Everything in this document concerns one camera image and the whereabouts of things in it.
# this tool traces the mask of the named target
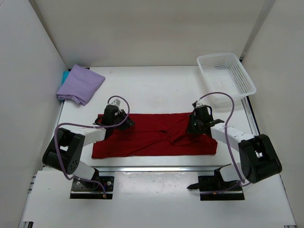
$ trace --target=white wall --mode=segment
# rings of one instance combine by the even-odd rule
[[[278,153],[295,220],[304,227],[304,1],[276,1],[243,64],[257,88],[250,100],[258,126]]]
[[[66,65],[183,66],[240,57],[264,0],[32,0]]]
[[[261,29],[265,19],[268,16],[268,13],[270,12],[272,6],[274,5],[274,3],[276,2],[276,0],[265,0],[264,5],[256,19],[256,22],[251,30],[251,33],[249,35],[249,38],[247,40],[247,43],[244,47],[243,53],[241,55],[241,58],[244,58],[244,56],[246,55],[249,47],[251,46],[253,40],[255,39],[256,35],[258,34],[259,30]]]
[[[0,227],[18,227],[66,69],[27,0],[0,6]]]

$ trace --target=teal cloth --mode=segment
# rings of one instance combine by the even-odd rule
[[[70,72],[69,71],[64,71],[63,72],[63,76],[62,76],[62,85],[63,85],[63,83],[65,82],[65,80],[66,80],[66,78],[67,78],[67,76],[68,76],[68,74],[69,74]]]

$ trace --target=black joint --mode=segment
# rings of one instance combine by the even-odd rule
[[[242,172],[257,183],[282,171],[282,165],[267,135],[261,134],[238,144]]]
[[[119,110],[119,108],[116,105],[108,104],[104,109],[104,115],[99,116],[95,120],[95,124],[99,126],[111,126],[111,125],[119,124],[126,118],[126,116],[127,114],[123,109]],[[121,125],[115,128],[114,127],[107,128],[104,139],[105,140],[108,139],[113,134],[114,129],[124,131],[134,125],[135,123],[128,117]]]
[[[196,106],[196,102],[192,104],[194,111],[189,115],[189,123],[186,132],[196,134],[206,134],[211,137],[211,127],[216,123],[223,123],[222,120],[214,122],[212,116],[212,108],[205,104]]]
[[[59,153],[67,174],[72,174],[78,167],[82,147],[84,145],[85,136],[75,134],[65,128],[59,128],[57,131],[57,142]],[[67,151],[60,149],[60,147],[68,147]],[[48,145],[42,162],[44,165],[52,167],[56,170],[62,171],[55,148],[55,139],[53,138]]]

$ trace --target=black bracket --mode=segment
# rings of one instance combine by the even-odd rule
[[[100,176],[99,181],[105,188],[106,199],[111,200],[113,198],[113,188],[114,188],[114,177],[113,176]],[[96,189],[89,190],[85,187],[82,181],[73,179],[70,199],[96,199],[104,200],[104,192],[102,188],[98,185]]]
[[[189,122],[186,132],[189,134],[206,134],[209,137],[211,135],[211,127],[218,123],[223,123],[224,121],[213,119],[212,108],[208,105],[196,106],[196,103],[192,104],[194,111],[189,114]]]
[[[221,168],[215,169],[213,176],[199,176],[199,182],[188,186],[187,189],[199,189],[200,201],[244,200],[243,189],[238,185],[239,181],[225,182],[219,171]]]

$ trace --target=white table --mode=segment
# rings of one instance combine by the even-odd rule
[[[86,106],[66,101],[60,123],[92,124],[107,99],[120,95],[131,113],[182,113],[206,93],[196,66],[94,67],[105,82]],[[204,103],[212,105],[208,99]],[[214,118],[226,120],[230,106],[213,108]],[[237,103],[229,123],[246,133],[250,127],[244,108]],[[227,146],[218,144],[216,155],[91,158],[92,145],[83,148],[81,160],[91,166],[209,166],[231,163]],[[237,161],[239,155],[234,151]],[[24,221],[33,227],[284,227],[294,225],[279,175],[245,187],[243,201],[200,201],[186,187],[197,182],[197,172],[117,172],[112,200],[69,199],[71,182],[62,173],[44,169],[37,175]]]

